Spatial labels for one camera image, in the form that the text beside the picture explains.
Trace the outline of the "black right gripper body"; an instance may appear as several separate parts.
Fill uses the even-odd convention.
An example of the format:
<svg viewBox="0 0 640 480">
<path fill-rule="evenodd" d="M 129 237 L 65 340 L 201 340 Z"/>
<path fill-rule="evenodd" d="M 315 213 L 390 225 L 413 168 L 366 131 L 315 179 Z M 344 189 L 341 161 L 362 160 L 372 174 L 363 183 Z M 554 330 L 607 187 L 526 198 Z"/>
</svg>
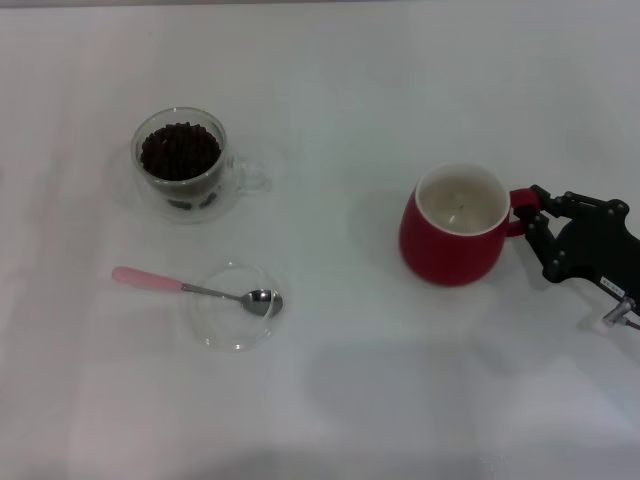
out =
<svg viewBox="0 0 640 480">
<path fill-rule="evenodd" d="M 570 278 L 588 280 L 613 298 L 639 298 L 639 239 L 626 227 L 629 206 L 619 200 L 598 200 L 599 207 L 569 222 L 556 236 L 564 252 L 560 273 L 544 273 L 552 283 Z"/>
</svg>

